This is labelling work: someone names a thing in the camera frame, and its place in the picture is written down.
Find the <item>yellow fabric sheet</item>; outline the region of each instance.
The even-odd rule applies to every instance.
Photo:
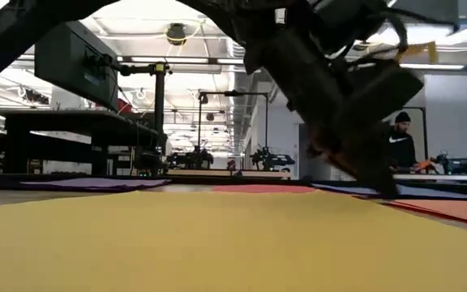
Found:
[[[0,291],[467,292],[467,231],[320,191],[5,205]]]

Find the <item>black beanie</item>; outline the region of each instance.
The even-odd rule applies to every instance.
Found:
[[[410,116],[406,112],[400,112],[396,117],[396,123],[410,122]]]

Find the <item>man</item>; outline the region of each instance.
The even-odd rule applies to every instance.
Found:
[[[388,135],[390,167],[398,172],[409,172],[417,167],[413,139],[407,133],[411,122],[410,116],[406,112],[400,112],[395,122]]]

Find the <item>monitor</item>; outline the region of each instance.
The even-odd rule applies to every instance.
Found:
[[[118,74],[88,60],[116,53],[79,21],[58,25],[35,45],[35,76],[118,111]]]

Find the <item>black t-shirt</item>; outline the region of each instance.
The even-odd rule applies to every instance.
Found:
[[[391,127],[388,135],[388,157],[389,164],[393,167],[412,167],[416,164],[412,136]]]

